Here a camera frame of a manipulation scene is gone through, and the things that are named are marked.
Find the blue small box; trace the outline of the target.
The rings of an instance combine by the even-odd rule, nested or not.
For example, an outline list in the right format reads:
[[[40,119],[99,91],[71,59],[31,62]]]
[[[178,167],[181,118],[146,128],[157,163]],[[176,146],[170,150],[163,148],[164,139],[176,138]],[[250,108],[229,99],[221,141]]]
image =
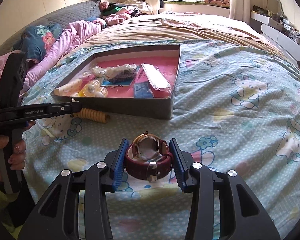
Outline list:
[[[149,82],[134,83],[133,86],[134,98],[136,99],[151,99],[154,98]]]

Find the dark floral pillow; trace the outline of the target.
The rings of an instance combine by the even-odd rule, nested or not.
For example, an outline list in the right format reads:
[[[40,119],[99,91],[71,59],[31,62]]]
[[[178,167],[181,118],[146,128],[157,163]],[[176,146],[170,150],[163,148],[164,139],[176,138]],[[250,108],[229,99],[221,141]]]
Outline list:
[[[59,38],[62,30],[58,23],[31,25],[22,32],[20,39],[13,45],[13,50],[25,53],[27,61],[39,63]]]

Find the grey quilted headboard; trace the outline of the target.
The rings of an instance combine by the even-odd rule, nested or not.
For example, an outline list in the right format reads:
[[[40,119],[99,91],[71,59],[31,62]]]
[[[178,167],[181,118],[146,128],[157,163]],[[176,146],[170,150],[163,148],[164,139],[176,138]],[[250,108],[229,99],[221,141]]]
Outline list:
[[[31,25],[50,25],[58,23],[64,29],[69,23],[101,16],[99,4],[101,0],[88,0],[53,11],[14,32],[0,45],[0,56],[10,52],[13,45],[20,39],[22,32]]]

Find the pearl hair clip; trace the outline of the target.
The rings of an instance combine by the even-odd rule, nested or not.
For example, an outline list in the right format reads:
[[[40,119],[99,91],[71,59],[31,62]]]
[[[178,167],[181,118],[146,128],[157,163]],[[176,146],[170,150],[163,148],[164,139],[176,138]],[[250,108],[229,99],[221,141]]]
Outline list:
[[[108,96],[107,89],[105,87],[102,87],[98,80],[90,81],[85,86],[85,89],[85,97],[106,98]]]

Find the cream curtain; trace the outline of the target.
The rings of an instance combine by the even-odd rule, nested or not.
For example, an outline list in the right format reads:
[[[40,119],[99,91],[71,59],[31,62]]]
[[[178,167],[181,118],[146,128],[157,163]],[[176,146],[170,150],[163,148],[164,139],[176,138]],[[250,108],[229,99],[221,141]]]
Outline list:
[[[250,11],[250,0],[230,0],[230,19],[249,24]]]

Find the bagged red ball earrings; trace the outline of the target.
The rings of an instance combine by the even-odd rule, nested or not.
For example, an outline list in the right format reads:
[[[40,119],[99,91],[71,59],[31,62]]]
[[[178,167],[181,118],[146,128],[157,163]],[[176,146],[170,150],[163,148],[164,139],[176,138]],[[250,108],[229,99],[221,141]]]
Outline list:
[[[149,83],[155,90],[171,89],[170,83],[162,75],[160,70],[158,70],[155,66],[146,63],[142,63],[141,66],[147,76]]]

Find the white long low cabinet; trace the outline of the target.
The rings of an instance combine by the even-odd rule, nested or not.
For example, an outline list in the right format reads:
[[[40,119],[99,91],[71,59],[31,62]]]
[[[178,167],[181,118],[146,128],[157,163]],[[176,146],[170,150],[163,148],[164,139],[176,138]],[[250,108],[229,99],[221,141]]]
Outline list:
[[[279,48],[300,69],[300,45],[282,32],[283,26],[280,23],[267,16],[251,12],[250,26]]]

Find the clothes pile on bed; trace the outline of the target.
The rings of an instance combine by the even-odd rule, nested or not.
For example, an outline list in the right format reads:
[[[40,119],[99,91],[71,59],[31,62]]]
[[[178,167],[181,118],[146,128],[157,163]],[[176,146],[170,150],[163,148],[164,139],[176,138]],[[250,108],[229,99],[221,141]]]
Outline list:
[[[153,8],[146,0],[126,0],[123,3],[101,1],[99,9],[106,26],[117,25],[142,15],[154,15]]]

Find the bagged dark beaded jewelry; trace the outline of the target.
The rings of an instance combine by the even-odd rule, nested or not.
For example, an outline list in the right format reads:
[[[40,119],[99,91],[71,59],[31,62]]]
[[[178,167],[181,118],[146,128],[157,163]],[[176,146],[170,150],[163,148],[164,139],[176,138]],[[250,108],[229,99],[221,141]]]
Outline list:
[[[112,83],[133,80],[139,70],[136,64],[117,65],[116,67],[108,67],[105,72],[105,78]]]

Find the bagged white lace accessory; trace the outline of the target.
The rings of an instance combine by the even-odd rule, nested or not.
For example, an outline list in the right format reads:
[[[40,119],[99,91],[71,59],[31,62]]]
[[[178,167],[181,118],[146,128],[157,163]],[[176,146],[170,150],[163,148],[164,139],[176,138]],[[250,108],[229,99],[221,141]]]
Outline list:
[[[107,69],[100,66],[94,66],[90,69],[91,73],[98,78],[105,77]]]

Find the bagged yellow hoop earrings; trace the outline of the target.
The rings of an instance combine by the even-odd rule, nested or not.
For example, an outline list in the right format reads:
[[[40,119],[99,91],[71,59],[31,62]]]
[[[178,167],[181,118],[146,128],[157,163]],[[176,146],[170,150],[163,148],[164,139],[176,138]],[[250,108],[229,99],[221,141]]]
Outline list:
[[[93,79],[95,78],[95,75],[94,74],[87,74],[85,76],[82,76],[81,80],[82,80],[82,84],[80,85],[80,90],[78,92],[78,96],[79,97],[84,97],[84,91],[86,90],[85,89],[85,86],[90,82],[92,81]]]

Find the pink quilt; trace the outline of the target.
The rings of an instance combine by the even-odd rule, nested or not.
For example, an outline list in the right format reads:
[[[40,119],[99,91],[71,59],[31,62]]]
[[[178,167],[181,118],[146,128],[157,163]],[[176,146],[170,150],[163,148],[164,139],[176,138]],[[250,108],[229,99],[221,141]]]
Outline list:
[[[61,57],[80,46],[84,41],[99,33],[105,27],[105,21],[100,18],[96,18],[93,21],[79,20],[69,23],[62,30],[59,38],[52,45],[42,61],[39,63],[28,61],[32,62],[34,65],[30,67],[30,70],[27,72],[21,94],[33,87],[48,70],[55,66]],[[12,50],[9,53],[0,56],[0,79],[8,57],[11,54],[21,52],[22,51],[20,50]]]

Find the maroon strap wristwatch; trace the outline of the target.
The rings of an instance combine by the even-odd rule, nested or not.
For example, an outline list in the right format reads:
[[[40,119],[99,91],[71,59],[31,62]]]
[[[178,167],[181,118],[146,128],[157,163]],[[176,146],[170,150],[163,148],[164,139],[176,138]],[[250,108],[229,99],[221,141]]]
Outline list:
[[[167,176],[173,161],[167,142],[148,132],[138,135],[125,153],[127,173],[150,183]]]

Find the cream hair claw clip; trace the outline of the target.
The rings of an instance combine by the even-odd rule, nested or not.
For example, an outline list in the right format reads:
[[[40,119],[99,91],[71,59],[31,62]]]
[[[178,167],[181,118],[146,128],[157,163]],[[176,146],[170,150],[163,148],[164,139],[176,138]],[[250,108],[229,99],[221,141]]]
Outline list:
[[[71,96],[80,90],[82,83],[82,79],[72,80],[59,88],[55,88],[53,93],[57,96]]]

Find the tan bed cover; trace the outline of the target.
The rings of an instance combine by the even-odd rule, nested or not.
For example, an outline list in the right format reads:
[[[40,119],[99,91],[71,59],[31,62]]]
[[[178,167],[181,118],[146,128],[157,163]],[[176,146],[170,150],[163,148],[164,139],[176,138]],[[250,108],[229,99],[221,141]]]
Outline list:
[[[143,15],[130,18],[123,23],[106,27],[98,34],[88,38],[79,48],[88,48],[104,44],[122,42],[154,42],[154,41],[192,41],[217,40],[239,46],[253,47],[267,51],[277,56],[283,53],[264,36],[260,40],[250,37],[239,37],[213,30],[196,30],[162,25],[161,17],[157,15]]]

